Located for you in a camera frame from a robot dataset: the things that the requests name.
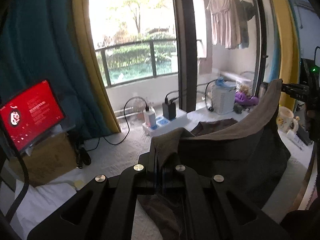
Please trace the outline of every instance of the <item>teal curtain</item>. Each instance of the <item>teal curtain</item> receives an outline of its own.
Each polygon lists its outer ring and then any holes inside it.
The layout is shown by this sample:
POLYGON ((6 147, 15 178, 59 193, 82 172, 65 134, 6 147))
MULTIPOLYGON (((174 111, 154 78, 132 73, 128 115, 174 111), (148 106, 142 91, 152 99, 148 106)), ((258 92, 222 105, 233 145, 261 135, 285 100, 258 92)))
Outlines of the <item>teal curtain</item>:
POLYGON ((280 58, 281 58, 280 37, 279 37, 277 20, 274 13, 273 13, 273 26, 274 26, 275 42, 274 42, 274 49, 273 49, 271 71, 270 71, 269 78, 267 79, 268 83, 270 83, 274 79, 278 79, 280 74, 280 58))
POLYGON ((2 101, 43 79, 84 138, 111 133, 79 53, 72 0, 13 0, 0 36, 2 101))

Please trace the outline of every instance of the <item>purple cloth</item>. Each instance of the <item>purple cloth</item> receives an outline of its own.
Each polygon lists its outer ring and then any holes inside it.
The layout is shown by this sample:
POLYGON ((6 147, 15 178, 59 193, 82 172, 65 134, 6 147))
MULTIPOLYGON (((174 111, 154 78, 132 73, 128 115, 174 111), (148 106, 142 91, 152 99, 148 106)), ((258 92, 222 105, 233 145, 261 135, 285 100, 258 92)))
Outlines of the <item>purple cloth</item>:
POLYGON ((241 106, 255 106, 259 103, 259 98, 248 98, 244 92, 236 92, 235 102, 241 106))

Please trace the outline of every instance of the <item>glass railing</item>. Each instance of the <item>glass railing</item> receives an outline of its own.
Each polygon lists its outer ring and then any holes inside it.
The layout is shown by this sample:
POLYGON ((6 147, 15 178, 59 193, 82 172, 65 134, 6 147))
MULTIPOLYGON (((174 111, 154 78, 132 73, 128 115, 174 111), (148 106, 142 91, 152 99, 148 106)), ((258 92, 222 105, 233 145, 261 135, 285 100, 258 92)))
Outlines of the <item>glass railing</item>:
POLYGON ((95 51, 105 87, 178 72, 176 39, 128 42, 95 51))

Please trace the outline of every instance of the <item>metal screw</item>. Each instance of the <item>metal screw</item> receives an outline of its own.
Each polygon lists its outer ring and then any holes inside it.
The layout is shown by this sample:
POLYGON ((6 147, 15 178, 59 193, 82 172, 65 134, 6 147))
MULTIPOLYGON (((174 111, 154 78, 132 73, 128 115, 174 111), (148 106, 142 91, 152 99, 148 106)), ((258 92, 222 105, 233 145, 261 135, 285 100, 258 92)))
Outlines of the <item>metal screw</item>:
POLYGON ((184 171, 185 169, 186 169, 186 167, 183 166, 183 165, 181 165, 181 164, 179 164, 179 165, 176 166, 176 170, 177 170, 177 171, 184 171))
POLYGON ((135 171, 142 171, 144 169, 142 164, 136 164, 133 166, 135 171))
POLYGON ((214 181, 219 182, 219 183, 224 181, 224 177, 222 175, 219 175, 219 174, 215 175, 213 177, 213 179, 214 179, 214 181))
POLYGON ((106 176, 104 176, 104 175, 98 175, 98 176, 96 176, 96 182, 104 182, 105 180, 106 180, 106 176))

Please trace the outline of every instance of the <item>red screen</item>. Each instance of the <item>red screen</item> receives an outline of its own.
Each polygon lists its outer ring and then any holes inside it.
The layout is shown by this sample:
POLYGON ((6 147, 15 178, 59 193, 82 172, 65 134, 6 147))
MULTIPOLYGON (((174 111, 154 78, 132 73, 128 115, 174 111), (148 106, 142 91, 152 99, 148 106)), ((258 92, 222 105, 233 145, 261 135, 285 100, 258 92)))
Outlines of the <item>red screen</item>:
POLYGON ((46 80, 10 100, 0 116, 18 151, 64 118, 46 80))

